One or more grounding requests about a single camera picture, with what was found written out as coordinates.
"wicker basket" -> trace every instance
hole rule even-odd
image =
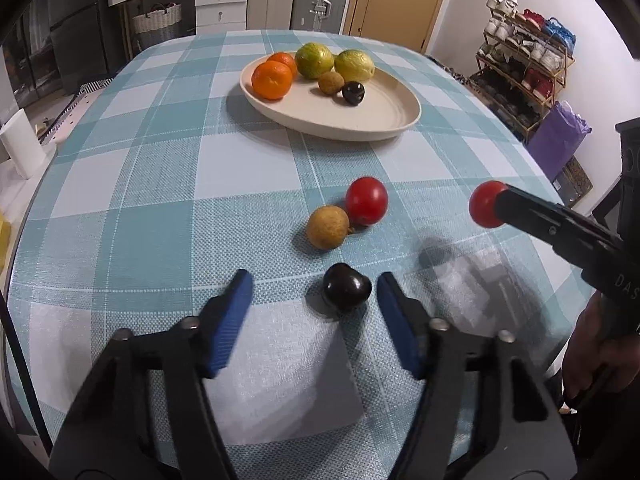
[[[150,12],[133,18],[133,32],[138,37],[140,49],[145,50],[163,41],[179,38],[181,21],[181,4],[169,4],[166,7],[155,4]]]

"blue gripper pad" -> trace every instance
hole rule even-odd
[[[385,318],[386,328],[402,368],[411,372],[414,379],[423,379],[428,344],[428,314],[419,301],[404,295],[391,272],[380,274],[376,289],[380,312]]]
[[[209,359],[206,367],[211,377],[226,367],[234,348],[244,316],[254,294],[254,278],[244,269],[238,270],[222,296],[212,298],[200,313],[200,319],[209,323]],[[212,312],[206,312],[212,304]]]

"white paper roll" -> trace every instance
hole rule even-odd
[[[0,139],[23,178],[33,176],[44,162],[46,157],[44,150],[23,108],[20,108],[2,127]]]

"checkered tablecloth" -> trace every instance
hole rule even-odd
[[[238,86],[265,53],[320,41],[367,50],[422,104],[413,129],[350,144],[302,135],[255,111]],[[318,206],[357,177],[385,183],[383,221],[321,253],[305,238]],[[318,280],[344,261],[462,330],[516,333],[541,367],[566,340],[589,287],[552,250],[470,220],[475,186],[497,178],[558,200],[532,158],[463,86],[424,56],[349,36],[248,30],[195,36],[137,56],[89,108],[34,200],[8,304],[53,438],[111,333],[164,330],[197,313],[238,268],[254,301],[228,367],[207,381],[245,479],[386,478],[422,384],[400,367],[375,299],[340,322],[318,315]],[[15,370],[12,381],[18,394]],[[175,455],[153,376],[162,457]],[[469,381],[452,456],[472,423]]]

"red shoe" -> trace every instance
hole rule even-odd
[[[527,90],[533,90],[536,86],[538,86],[538,81],[540,81],[540,72],[535,70],[534,68],[529,68],[527,73],[522,80],[522,86]]]
[[[536,89],[533,91],[533,95],[535,95],[542,102],[546,101],[551,97],[551,94],[554,91],[554,83],[548,77],[540,76],[540,80],[536,86]]]
[[[542,27],[545,26],[546,22],[543,16],[536,12],[532,12],[529,9],[524,9],[524,19],[536,27],[537,30],[542,30]]]

